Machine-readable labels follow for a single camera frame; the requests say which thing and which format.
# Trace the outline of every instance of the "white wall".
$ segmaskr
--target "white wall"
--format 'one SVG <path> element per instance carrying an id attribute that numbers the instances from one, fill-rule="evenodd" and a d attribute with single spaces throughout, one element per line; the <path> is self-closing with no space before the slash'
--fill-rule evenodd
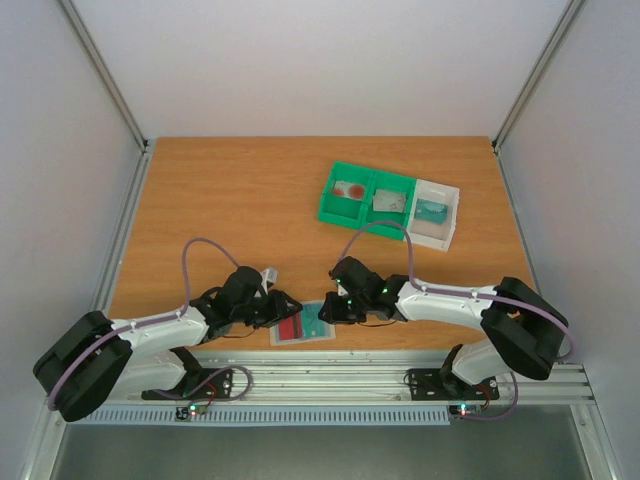
<path id="1" fill-rule="evenodd" d="M 56 2 L 0 4 L 0 477 L 44 399 L 31 368 L 89 308 L 138 157 Z"/>
<path id="2" fill-rule="evenodd" d="M 541 289 L 640 472 L 640 3 L 589 0 L 503 149 Z"/>
<path id="3" fill-rule="evenodd" d="M 494 136 L 566 0 L 77 0 L 149 138 Z"/>

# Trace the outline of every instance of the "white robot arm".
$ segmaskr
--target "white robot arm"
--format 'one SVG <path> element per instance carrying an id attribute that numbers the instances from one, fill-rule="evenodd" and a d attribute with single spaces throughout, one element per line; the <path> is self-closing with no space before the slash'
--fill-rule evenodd
<path id="1" fill-rule="evenodd" d="M 454 347 L 445 360 L 438 382 L 450 399 L 464 399 L 469 387 L 507 372 L 546 380 L 568 325 L 515 278 L 474 288 L 411 281 L 406 275 L 382 279 L 353 257 L 341 259 L 329 275 L 338 291 L 327 293 L 319 313 L 327 323 L 363 323 L 374 315 L 399 322 L 436 320 L 487 334 L 485 340 Z"/>

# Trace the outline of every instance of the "wooden table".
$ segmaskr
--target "wooden table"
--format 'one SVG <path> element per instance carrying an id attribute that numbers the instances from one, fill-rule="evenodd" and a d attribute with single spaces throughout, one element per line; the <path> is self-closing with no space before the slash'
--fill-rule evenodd
<path id="1" fill-rule="evenodd" d="M 416 276 L 489 285 L 503 276 L 531 284 L 500 171 L 486 137 L 163 138 L 158 140 L 110 311 L 132 318 L 183 302 L 180 253 L 192 237 L 225 246 L 245 265 L 280 272 L 277 287 L 298 301 L 335 288 L 327 272 L 354 231 L 316 219 L 334 161 L 342 160 L 460 188 L 449 252 L 415 248 Z M 406 273 L 407 245 L 372 234 L 350 254 L 382 277 Z M 192 297 L 233 271 L 215 248 L 193 245 Z M 249 332 L 234 326 L 231 335 Z M 385 328 L 338 326 L 335 340 L 272 347 L 269 332 L 218 339 L 212 350 L 449 349 L 483 334 L 438 322 Z"/>

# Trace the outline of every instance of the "green tray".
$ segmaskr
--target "green tray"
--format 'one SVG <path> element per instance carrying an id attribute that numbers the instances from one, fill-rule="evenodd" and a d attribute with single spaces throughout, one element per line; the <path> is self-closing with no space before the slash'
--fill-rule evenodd
<path id="1" fill-rule="evenodd" d="M 357 183 L 365 188 L 362 200 L 339 197 L 331 193 L 336 181 Z M 406 196 L 407 203 L 404 213 L 374 212 L 373 195 L 376 190 L 389 190 Z M 333 164 L 329 179 L 322 192 L 318 220 L 334 225 L 359 229 L 376 220 L 393 220 L 405 228 L 409 225 L 411 205 L 416 189 L 416 179 L 404 177 L 394 173 L 360 167 L 349 163 L 336 162 Z M 403 239 L 400 230 L 386 225 L 376 225 L 369 230 L 371 233 L 385 237 Z"/>

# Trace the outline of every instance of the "floor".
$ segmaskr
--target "floor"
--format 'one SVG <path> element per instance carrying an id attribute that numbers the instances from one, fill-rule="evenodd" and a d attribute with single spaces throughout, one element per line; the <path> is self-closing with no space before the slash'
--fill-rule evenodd
<path id="1" fill-rule="evenodd" d="M 446 427 L 69 425 L 53 480 L 589 479 L 567 406 Z"/>

